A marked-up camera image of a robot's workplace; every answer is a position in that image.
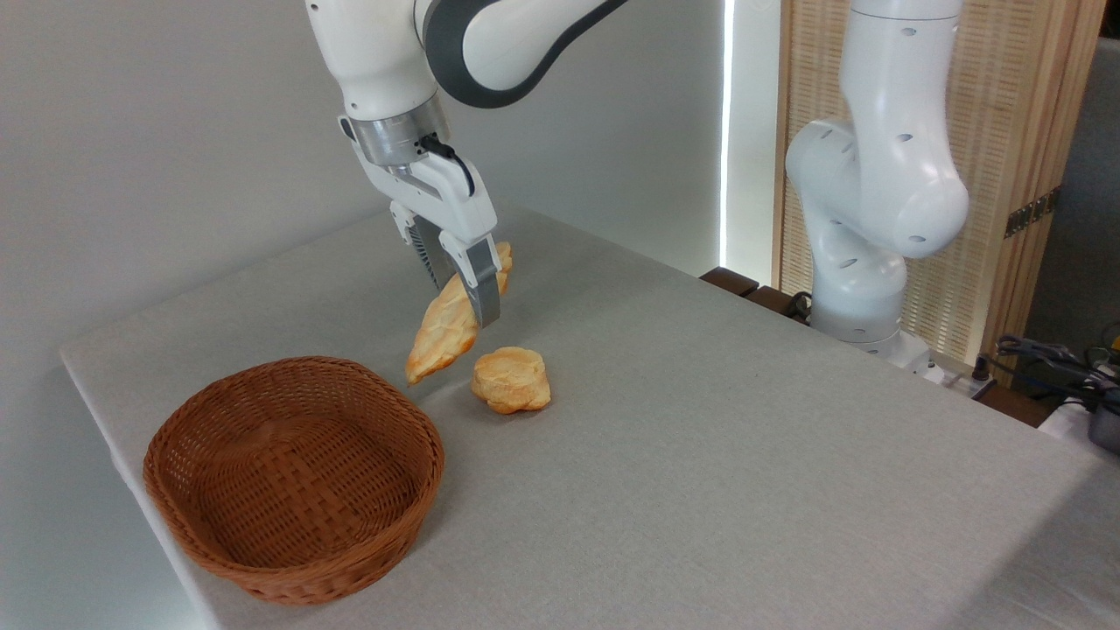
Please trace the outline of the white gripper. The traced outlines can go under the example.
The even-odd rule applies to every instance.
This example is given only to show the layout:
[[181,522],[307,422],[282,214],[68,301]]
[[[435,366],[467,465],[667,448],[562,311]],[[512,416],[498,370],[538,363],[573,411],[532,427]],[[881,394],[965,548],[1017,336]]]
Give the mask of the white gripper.
[[468,163],[424,148],[424,140],[437,140],[444,131],[444,120],[427,113],[376,121],[340,115],[339,126],[368,182],[395,201],[389,211],[396,230],[416,250],[437,290],[442,291],[457,271],[479,328],[500,319],[493,203]]

